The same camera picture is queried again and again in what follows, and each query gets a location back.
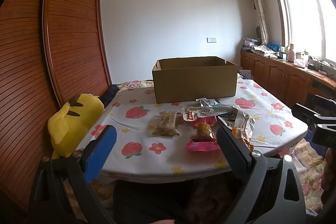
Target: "power outlet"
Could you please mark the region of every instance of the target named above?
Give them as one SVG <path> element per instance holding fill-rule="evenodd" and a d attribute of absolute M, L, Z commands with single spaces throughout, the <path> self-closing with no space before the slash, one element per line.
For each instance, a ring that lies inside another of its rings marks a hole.
<path fill-rule="evenodd" d="M 216 43 L 217 42 L 217 38 L 215 38 L 215 37 L 208 37 L 207 38 L 207 42 L 208 43 Z"/>

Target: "pink bottle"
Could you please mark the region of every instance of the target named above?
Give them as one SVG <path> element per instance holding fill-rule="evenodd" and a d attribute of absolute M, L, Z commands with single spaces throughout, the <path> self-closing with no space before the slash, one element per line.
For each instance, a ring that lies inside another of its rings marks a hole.
<path fill-rule="evenodd" d="M 288 51 L 288 61 L 294 63 L 294 60 L 295 60 L 294 44 L 291 44 Z"/>

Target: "black pants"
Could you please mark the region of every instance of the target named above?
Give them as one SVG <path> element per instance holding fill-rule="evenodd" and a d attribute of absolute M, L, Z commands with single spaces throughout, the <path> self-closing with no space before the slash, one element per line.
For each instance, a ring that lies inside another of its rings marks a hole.
<path fill-rule="evenodd" d="M 113 218 L 117 224 L 149 224 L 174 219 L 175 224 L 190 224 L 184 214 L 194 181 L 142 184 L 117 181 L 114 189 Z"/>

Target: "stuffed animal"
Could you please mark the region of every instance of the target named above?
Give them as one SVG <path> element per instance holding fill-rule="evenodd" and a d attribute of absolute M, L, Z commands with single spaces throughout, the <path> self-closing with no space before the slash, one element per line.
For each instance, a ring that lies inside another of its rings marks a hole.
<path fill-rule="evenodd" d="M 48 120 L 48 131 L 54 148 L 52 159 L 70 157 L 104 111 L 94 95 L 76 95 Z"/>

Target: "strawberry print tablecloth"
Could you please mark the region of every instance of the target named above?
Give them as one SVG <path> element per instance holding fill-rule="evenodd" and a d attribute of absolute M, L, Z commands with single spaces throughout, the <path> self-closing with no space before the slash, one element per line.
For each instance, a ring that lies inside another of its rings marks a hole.
<path fill-rule="evenodd" d="M 223 104 L 234 105 L 255 119 L 251 144 L 265 155 L 292 152 L 306 134 L 307 125 L 294 118 L 282 102 L 253 80 L 237 80 L 235 97 L 221 98 Z M 221 152 L 189 152 L 185 146 L 195 135 L 192 122 L 178 117 L 178 137 L 152 136 L 159 123 L 160 112 L 181 112 L 182 107 L 196 102 L 157 104 L 154 88 L 120 91 L 90 129 L 78 149 L 99 136 L 105 125 L 117 130 L 117 142 L 107 158 L 101 174 L 114 179 L 141 183 L 167 183 L 216 175 L 230 170 Z M 214 132 L 223 123 L 218 121 Z"/>

